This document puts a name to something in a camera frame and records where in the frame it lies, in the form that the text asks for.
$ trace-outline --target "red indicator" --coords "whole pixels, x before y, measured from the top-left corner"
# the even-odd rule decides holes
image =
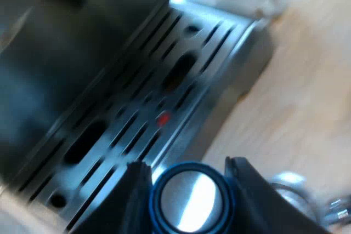
[[[168,123],[168,121],[171,119],[171,114],[167,111],[164,111],[163,113],[161,113],[157,119],[156,119],[156,123],[159,127],[163,127],[166,123]]]

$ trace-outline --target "wood grain surface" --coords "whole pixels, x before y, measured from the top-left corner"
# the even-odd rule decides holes
[[[275,54],[203,161],[244,156],[265,177],[306,177],[324,203],[351,194],[351,0],[291,0],[271,25]],[[351,233],[344,228],[339,233]]]

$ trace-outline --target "drip tray grate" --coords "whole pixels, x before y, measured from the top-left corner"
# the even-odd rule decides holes
[[[252,23],[201,14],[161,8],[10,187],[57,212],[70,231],[127,162],[157,167]]]

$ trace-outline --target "drip tray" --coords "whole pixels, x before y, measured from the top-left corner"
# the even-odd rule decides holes
[[[71,231],[128,162],[146,162],[157,177],[176,161],[201,158],[271,53],[256,21],[194,4],[162,7],[56,122],[9,189],[55,211]]]

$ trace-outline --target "blue ring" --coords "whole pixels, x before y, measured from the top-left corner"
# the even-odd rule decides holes
[[[228,183],[224,180],[223,176],[219,174],[216,170],[211,168],[208,165],[198,163],[198,162],[184,162],[176,164],[168,168],[165,172],[156,181],[150,195],[149,199],[149,212],[152,224],[154,226],[154,231],[157,234],[176,234],[176,233],[187,233],[181,232],[174,227],[172,227],[167,220],[164,218],[161,211],[161,194],[164,186],[169,181],[170,178],[175,176],[178,173],[184,171],[198,171],[208,175],[218,186],[222,198],[223,198],[223,210],[222,215],[220,216],[219,221],[212,227],[209,231],[201,231],[195,233],[208,233],[208,234],[217,234],[217,233],[226,233],[231,227],[231,222],[234,217],[234,208],[235,200],[233,192],[230,190]]]

